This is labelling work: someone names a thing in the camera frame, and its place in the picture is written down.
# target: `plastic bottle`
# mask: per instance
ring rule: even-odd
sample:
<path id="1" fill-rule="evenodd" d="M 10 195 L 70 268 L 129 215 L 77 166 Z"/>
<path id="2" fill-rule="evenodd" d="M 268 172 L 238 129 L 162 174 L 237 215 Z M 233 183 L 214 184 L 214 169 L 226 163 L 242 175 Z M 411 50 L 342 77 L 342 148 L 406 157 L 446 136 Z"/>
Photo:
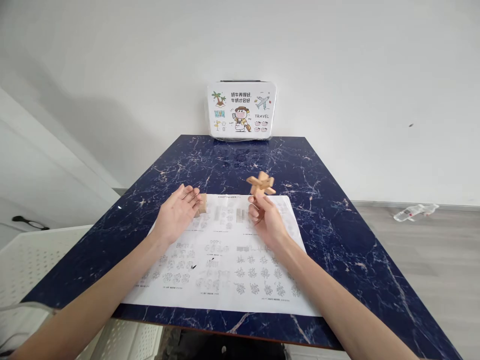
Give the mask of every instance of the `plastic bottle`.
<path id="1" fill-rule="evenodd" d="M 398 222 L 403 222 L 405 220 L 416 221 L 419 219 L 419 214 L 422 214 L 423 216 L 429 216 L 430 214 L 433 214 L 437 208 L 439 208 L 437 204 L 413 205 L 407 207 L 403 211 L 400 211 L 393 218 Z"/>

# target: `cartoon airplane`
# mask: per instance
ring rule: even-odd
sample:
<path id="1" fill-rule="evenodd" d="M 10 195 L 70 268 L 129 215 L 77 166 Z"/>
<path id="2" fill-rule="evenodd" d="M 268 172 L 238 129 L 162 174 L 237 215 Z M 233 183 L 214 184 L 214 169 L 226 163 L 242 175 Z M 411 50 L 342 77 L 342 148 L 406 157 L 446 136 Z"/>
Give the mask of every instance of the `cartoon airplane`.
<path id="1" fill-rule="evenodd" d="M 260 102 L 258 104 L 255 104 L 256 107 L 260 109 L 260 105 L 263 105 L 263 110 L 266 110 L 267 109 L 267 101 L 270 99 L 270 96 L 267 96 L 267 97 L 257 96 L 256 98 L 258 100 L 260 100 Z"/>

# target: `finger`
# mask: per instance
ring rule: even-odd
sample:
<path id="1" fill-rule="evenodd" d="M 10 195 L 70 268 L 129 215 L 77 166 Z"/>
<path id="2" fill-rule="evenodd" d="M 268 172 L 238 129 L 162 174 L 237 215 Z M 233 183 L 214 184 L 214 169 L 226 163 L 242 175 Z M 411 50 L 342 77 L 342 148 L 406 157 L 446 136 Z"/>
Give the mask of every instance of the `finger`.
<path id="1" fill-rule="evenodd" d="M 248 218 L 253 221 L 254 223 L 258 223 L 259 222 L 259 218 L 258 217 L 255 217 L 255 216 L 252 216 L 251 213 L 248 213 Z"/>
<path id="2" fill-rule="evenodd" d="M 190 206 L 193 208 L 196 204 L 198 204 L 198 202 L 199 202 L 200 200 L 202 200 L 202 195 L 197 194 L 196 196 L 194 196 L 194 197 L 192 198 L 192 200 L 190 200 L 190 202 L 188 203 L 188 205 L 190 205 Z"/>
<path id="3" fill-rule="evenodd" d="M 193 213 L 194 213 L 194 214 L 200 209 L 200 205 L 202 205 L 203 203 L 204 203 L 204 202 L 203 202 L 202 200 L 200 200 L 200 201 L 197 201 L 197 202 L 193 205 L 192 209 L 193 209 Z"/>
<path id="4" fill-rule="evenodd" d="M 177 190 L 175 190 L 174 192 L 171 193 L 171 195 L 168 197 L 168 199 L 164 202 L 164 204 L 170 204 L 170 203 L 174 203 L 175 200 L 177 200 L 181 194 L 183 193 L 185 189 L 185 185 L 184 184 L 181 184 Z"/>
<path id="5" fill-rule="evenodd" d="M 248 206 L 248 213 L 252 215 L 254 218 L 258 218 L 260 214 L 259 210 L 253 204 L 250 204 L 250 206 Z"/>
<path id="6" fill-rule="evenodd" d="M 256 192 L 255 200 L 258 208 L 265 210 L 266 212 L 275 208 L 274 203 L 271 202 L 270 199 L 268 199 L 267 196 L 265 194 L 262 194 L 260 191 Z"/>
<path id="7" fill-rule="evenodd" d="M 183 191 L 178 196 L 180 199 L 184 199 L 194 188 L 191 185 L 185 186 Z"/>
<path id="8" fill-rule="evenodd" d="M 196 188 L 192 189 L 189 193 L 187 193 L 182 200 L 189 203 L 199 192 L 200 192 L 200 189 L 198 187 L 196 187 Z"/>
<path id="9" fill-rule="evenodd" d="M 269 203 L 273 208 L 276 208 L 277 206 L 270 200 L 269 196 L 264 196 L 263 197 L 267 203 Z"/>

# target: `cartoon character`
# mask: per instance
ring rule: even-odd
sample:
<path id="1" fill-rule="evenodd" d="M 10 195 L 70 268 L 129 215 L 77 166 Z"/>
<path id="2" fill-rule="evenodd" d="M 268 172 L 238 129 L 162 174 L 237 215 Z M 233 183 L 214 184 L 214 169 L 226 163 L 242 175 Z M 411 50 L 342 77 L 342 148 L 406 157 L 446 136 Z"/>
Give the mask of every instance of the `cartoon character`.
<path id="1" fill-rule="evenodd" d="M 249 123 L 247 122 L 247 116 L 249 115 L 250 110 L 245 106 L 239 106 L 235 109 L 235 113 L 231 114 L 231 117 L 235 120 L 235 130 L 237 132 L 244 132 L 245 128 L 248 132 L 252 131 Z"/>
<path id="2" fill-rule="evenodd" d="M 266 110 L 267 109 L 267 101 L 268 99 L 270 99 L 270 96 L 267 96 L 267 97 L 260 97 L 260 96 L 257 96 L 256 97 L 258 100 L 260 100 L 260 102 L 258 104 L 255 104 L 257 108 L 260 109 L 260 106 L 263 105 L 263 110 Z"/>

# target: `palm tree illustration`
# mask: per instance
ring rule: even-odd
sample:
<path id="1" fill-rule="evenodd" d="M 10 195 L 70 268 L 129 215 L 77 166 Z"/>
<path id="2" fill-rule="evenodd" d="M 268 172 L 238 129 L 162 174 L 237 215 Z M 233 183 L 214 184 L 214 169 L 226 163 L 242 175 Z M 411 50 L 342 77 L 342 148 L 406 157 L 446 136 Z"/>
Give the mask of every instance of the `palm tree illustration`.
<path id="1" fill-rule="evenodd" d="M 215 92 L 215 91 L 212 94 L 212 96 L 216 99 L 216 106 L 218 107 L 225 105 L 224 100 L 226 100 L 226 97 L 221 95 L 222 95 L 221 92 Z"/>

